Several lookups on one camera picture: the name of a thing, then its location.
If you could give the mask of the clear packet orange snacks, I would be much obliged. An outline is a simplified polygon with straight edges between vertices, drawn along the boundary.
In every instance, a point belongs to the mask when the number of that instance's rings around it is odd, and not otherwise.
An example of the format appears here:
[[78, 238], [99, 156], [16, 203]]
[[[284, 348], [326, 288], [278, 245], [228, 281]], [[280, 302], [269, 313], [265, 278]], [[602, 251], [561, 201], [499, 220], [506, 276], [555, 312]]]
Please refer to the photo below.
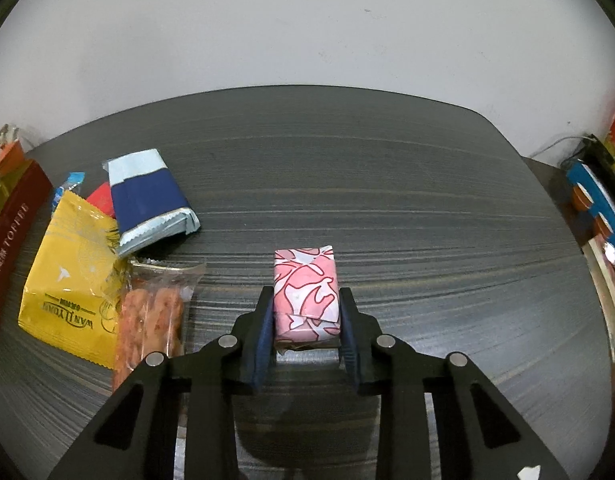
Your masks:
[[129, 260], [118, 307], [118, 336], [111, 388], [117, 389], [151, 352], [169, 358], [185, 353], [189, 306], [204, 263], [170, 266], [158, 260]]

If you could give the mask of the navy light-blue snack packet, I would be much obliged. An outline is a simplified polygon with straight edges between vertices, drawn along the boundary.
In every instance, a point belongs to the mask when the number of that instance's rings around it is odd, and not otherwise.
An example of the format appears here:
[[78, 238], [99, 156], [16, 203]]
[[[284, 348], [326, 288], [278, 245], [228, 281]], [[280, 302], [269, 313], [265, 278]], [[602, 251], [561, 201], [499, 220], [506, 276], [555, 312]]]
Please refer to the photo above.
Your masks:
[[196, 212], [156, 148], [109, 159], [104, 169], [118, 222], [120, 258], [200, 229]]

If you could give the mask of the yellow snack packet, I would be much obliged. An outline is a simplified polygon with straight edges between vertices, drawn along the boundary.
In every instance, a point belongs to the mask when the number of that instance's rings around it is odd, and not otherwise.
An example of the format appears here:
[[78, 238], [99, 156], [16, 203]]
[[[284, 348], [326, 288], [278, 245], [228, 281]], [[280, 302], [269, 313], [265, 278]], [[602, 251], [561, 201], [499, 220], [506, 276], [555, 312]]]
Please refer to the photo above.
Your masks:
[[114, 367], [125, 261], [117, 221], [65, 192], [34, 258], [18, 325], [36, 339]]

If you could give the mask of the colourful clutter at right edge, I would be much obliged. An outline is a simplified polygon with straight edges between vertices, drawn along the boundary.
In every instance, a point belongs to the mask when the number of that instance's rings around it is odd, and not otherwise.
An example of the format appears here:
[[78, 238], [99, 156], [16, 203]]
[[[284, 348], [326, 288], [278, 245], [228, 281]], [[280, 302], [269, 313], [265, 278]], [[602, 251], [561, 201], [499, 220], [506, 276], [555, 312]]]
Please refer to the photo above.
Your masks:
[[592, 235], [583, 245], [607, 327], [615, 362], [615, 113], [607, 136], [587, 136], [562, 164], [571, 200]]

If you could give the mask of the small blue candy wrapper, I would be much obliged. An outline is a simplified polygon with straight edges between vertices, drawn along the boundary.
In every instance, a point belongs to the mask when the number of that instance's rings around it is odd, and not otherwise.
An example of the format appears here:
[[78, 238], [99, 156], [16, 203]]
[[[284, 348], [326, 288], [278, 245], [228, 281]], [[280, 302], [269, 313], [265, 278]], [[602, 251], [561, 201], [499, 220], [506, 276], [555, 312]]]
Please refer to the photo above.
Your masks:
[[55, 188], [54, 196], [52, 199], [52, 211], [55, 211], [62, 196], [65, 195], [65, 192], [73, 192], [76, 194], [80, 194], [81, 186], [84, 182], [85, 174], [81, 171], [73, 171], [68, 174], [66, 180], [61, 183], [57, 188]]

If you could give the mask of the pink white patterned snack pack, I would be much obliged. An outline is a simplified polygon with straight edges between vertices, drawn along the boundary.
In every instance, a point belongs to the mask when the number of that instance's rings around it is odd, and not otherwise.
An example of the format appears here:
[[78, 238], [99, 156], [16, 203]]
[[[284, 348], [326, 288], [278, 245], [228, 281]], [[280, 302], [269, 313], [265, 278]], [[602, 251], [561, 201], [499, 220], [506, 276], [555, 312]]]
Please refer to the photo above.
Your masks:
[[278, 351], [340, 346], [340, 296], [331, 245], [276, 250], [273, 310]]

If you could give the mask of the red snack packet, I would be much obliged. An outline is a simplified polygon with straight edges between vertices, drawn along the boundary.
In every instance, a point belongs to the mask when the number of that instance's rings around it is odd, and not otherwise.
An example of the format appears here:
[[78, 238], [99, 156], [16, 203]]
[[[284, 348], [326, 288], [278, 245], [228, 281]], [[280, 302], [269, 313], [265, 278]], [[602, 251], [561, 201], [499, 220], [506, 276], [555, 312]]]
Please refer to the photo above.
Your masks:
[[114, 214], [114, 201], [112, 200], [111, 188], [108, 182], [99, 185], [96, 190], [86, 197], [86, 201], [99, 209], [103, 214], [111, 218], [116, 216]]

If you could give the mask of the gold tin box red outside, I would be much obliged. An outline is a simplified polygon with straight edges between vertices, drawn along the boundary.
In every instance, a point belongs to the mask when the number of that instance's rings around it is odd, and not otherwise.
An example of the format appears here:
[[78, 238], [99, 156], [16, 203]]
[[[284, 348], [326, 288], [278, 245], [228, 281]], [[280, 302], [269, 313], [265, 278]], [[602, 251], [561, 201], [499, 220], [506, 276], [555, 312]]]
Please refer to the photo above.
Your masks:
[[9, 277], [21, 246], [52, 191], [53, 185], [38, 162], [27, 160], [0, 211], [0, 323]]

